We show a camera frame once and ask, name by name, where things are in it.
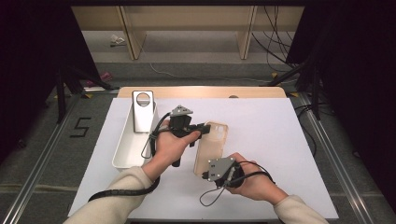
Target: phone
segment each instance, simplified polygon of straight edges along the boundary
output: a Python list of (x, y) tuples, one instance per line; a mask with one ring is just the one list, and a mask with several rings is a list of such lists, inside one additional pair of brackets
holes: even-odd
[(205, 125), (210, 125), (210, 133), (202, 135), (199, 141), (194, 164), (194, 173), (198, 176), (202, 176), (203, 172), (209, 170), (210, 160), (222, 157), (223, 147), (228, 133), (227, 124), (208, 121)]

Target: tabletop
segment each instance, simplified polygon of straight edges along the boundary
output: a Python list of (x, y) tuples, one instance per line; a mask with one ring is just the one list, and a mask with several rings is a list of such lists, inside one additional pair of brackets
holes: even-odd
[[(201, 123), (207, 120), (226, 123), (229, 126), (229, 132), (224, 145), (224, 157), (238, 151), (246, 158), (254, 159), (270, 172), (275, 182), (287, 193), (299, 195), (327, 219), (338, 218), (290, 99), (285, 97), (284, 92), (281, 94), (280, 88), (250, 87), (241, 89), (239, 87), (121, 89), (120, 97), (115, 98), (109, 108), (105, 124), (69, 215), (85, 204), (95, 192), (105, 189), (119, 173), (119, 170), (112, 165), (112, 158), (132, 105), (132, 99), (128, 96), (133, 90), (152, 90), (159, 115), (182, 104), (193, 110), (191, 123)], [(209, 90), (212, 90), (213, 95), (217, 97), (209, 97)], [(257, 92), (262, 90), (262, 93), (257, 93), (253, 98), (244, 98), (243, 96), (252, 94), (249, 90)], [(191, 93), (189, 97), (176, 94), (176, 92), (183, 91), (195, 92), (195, 94)], [(271, 92), (268, 94), (270, 97), (265, 98), (265, 92)], [(280, 93), (278, 97), (274, 95), (274, 92)], [(237, 95), (239, 98), (230, 99), (228, 98), (230, 94)], [(129, 218), (146, 221), (277, 220), (271, 204), (255, 202), (232, 195), (228, 191), (224, 191), (216, 203), (210, 207), (202, 206), (199, 202), (200, 196), (214, 189), (215, 185), (193, 173), (196, 147), (186, 150), (180, 167), (169, 167), (163, 173), (160, 186), (146, 197)], [(205, 203), (213, 200), (217, 194), (218, 192), (207, 194), (204, 198)]]

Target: sleeve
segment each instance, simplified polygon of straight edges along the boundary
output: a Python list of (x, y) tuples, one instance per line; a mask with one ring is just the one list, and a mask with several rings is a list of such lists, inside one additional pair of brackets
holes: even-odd
[(297, 195), (290, 195), (274, 206), (275, 213), (285, 223), (328, 223)]
[[(151, 185), (152, 181), (141, 167), (132, 167), (122, 171), (107, 189), (146, 189)], [(96, 199), (78, 209), (65, 223), (124, 223), (145, 197), (146, 195), (114, 196)]]

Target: table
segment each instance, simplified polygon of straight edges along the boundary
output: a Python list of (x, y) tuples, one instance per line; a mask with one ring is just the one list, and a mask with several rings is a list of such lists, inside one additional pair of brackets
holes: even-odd
[[(119, 98), (114, 99), (109, 108), (69, 215), (85, 204), (95, 192), (105, 189), (119, 172), (112, 167), (111, 161), (122, 132), (122, 124), (132, 103), (132, 99), (128, 96), (133, 90), (152, 90), (156, 97), (159, 115), (170, 111), (178, 104), (183, 104), (194, 111), (191, 115), (191, 123), (204, 122), (207, 119), (227, 123), (229, 134), (224, 147), (224, 157), (235, 151), (241, 152), (247, 158), (263, 165), (286, 192), (301, 196), (324, 217), (338, 218), (290, 100), (280, 88), (254, 87), (121, 89)], [(237, 95), (239, 99), (228, 99), (230, 94)], [(215, 185), (193, 174), (195, 149), (196, 147), (192, 147), (186, 150), (180, 167), (170, 167), (163, 173), (160, 186), (146, 197), (129, 218), (145, 221), (277, 219), (271, 204), (255, 202), (232, 195), (228, 191), (224, 191), (212, 206), (203, 207), (199, 203), (199, 197), (204, 192), (214, 189)], [(205, 203), (213, 200), (217, 193), (205, 196)]]

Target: right hand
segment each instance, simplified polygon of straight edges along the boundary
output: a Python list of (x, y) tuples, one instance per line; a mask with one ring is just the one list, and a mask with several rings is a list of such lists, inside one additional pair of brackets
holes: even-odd
[[(235, 152), (229, 156), (235, 158), (237, 162), (247, 161), (239, 153)], [(260, 167), (248, 162), (240, 163), (245, 175), (260, 171)], [(240, 194), (255, 201), (267, 201), (273, 205), (279, 203), (288, 194), (275, 185), (266, 175), (253, 175), (245, 179), (244, 183), (239, 188), (226, 188), (231, 194)]]

